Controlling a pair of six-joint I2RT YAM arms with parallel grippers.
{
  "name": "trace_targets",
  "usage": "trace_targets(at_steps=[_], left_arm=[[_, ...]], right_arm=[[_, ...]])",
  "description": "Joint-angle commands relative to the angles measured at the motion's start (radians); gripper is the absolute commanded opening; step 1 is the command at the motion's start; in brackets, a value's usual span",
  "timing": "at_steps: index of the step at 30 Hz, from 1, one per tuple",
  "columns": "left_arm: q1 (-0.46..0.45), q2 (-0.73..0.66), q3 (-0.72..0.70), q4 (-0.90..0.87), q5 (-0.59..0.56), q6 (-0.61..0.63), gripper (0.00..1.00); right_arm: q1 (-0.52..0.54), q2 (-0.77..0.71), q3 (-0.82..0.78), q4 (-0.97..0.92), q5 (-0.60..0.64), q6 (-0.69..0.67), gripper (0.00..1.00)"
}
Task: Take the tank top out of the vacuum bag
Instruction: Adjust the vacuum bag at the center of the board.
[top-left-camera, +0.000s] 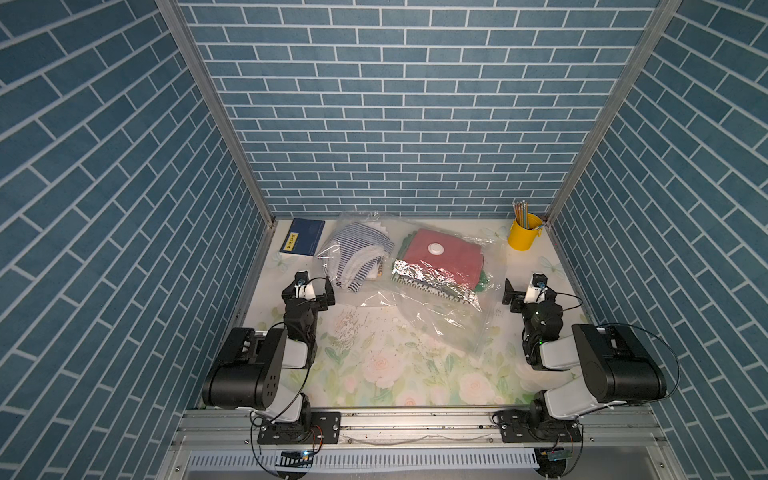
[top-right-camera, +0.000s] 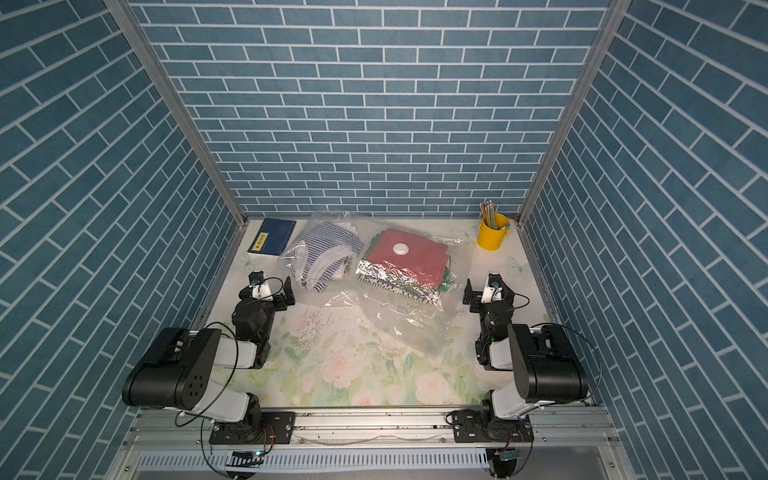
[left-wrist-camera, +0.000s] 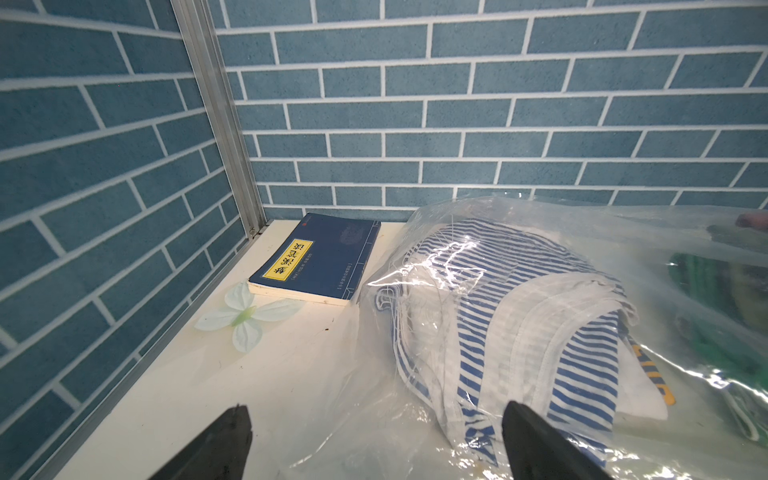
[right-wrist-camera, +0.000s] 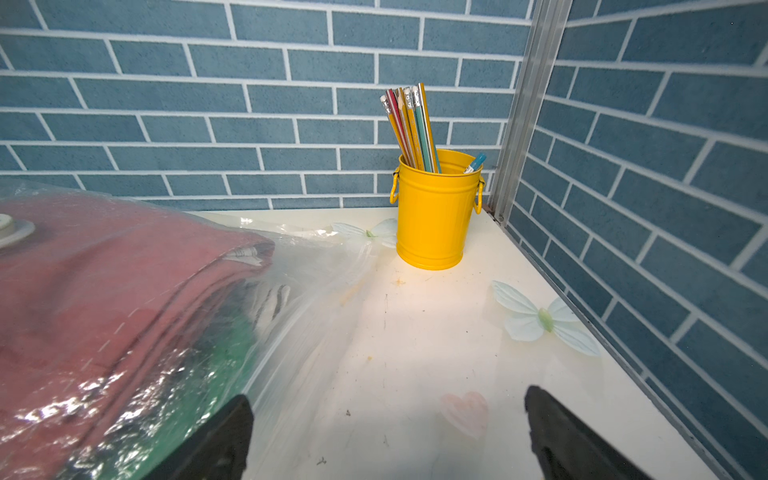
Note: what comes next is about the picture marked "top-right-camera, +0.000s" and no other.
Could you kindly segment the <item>red garment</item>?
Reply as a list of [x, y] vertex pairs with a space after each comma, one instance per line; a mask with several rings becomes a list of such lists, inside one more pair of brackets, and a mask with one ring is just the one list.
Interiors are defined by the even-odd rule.
[[448, 265], [448, 246], [419, 234], [397, 229], [384, 230], [366, 260], [393, 268], [420, 285], [436, 289]]

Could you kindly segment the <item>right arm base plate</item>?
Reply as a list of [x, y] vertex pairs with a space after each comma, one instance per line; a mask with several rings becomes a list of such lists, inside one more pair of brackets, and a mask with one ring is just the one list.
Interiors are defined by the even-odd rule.
[[480, 410], [460, 409], [444, 416], [457, 443], [530, 443], [534, 434], [530, 422], [502, 420]]

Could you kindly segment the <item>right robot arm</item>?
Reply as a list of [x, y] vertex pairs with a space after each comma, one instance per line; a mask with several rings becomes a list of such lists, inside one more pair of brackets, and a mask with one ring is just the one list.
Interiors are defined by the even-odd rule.
[[543, 407], [583, 401], [590, 393], [564, 327], [513, 321], [519, 296], [496, 273], [488, 275], [483, 289], [468, 283], [463, 293], [462, 303], [479, 315], [478, 363], [489, 371], [513, 374], [511, 383], [490, 390], [483, 401], [488, 421], [518, 421]]

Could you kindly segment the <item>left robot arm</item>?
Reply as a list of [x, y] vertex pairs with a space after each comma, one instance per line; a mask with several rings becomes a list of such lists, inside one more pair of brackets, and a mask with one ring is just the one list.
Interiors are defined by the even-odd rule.
[[232, 374], [263, 367], [275, 315], [293, 306], [295, 296], [288, 277], [276, 278], [276, 288], [262, 271], [250, 273], [248, 280], [230, 323], [216, 321], [197, 331], [163, 329], [128, 375], [123, 402], [205, 417], [221, 429], [261, 432], [265, 421], [258, 398], [212, 380], [211, 374], [216, 367]]

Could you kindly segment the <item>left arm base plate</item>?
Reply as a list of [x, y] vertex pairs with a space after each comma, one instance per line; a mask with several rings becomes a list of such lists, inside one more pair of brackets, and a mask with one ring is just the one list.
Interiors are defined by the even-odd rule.
[[292, 411], [262, 411], [256, 423], [216, 422], [209, 437], [211, 445], [256, 445], [265, 447], [289, 444], [296, 413]]

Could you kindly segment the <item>clear vacuum bag with valve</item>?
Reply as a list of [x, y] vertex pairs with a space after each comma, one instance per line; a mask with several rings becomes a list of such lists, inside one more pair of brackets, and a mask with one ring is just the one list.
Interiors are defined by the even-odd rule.
[[[352, 292], [365, 317], [377, 328], [427, 355], [436, 355], [448, 338], [454, 310], [462, 298], [469, 276], [475, 243], [447, 230], [433, 232], [393, 222], [362, 218], [366, 246], [352, 265], [346, 287]], [[384, 230], [415, 233], [448, 246], [448, 265], [456, 276], [454, 289], [440, 294], [420, 285], [393, 268], [366, 260]]]

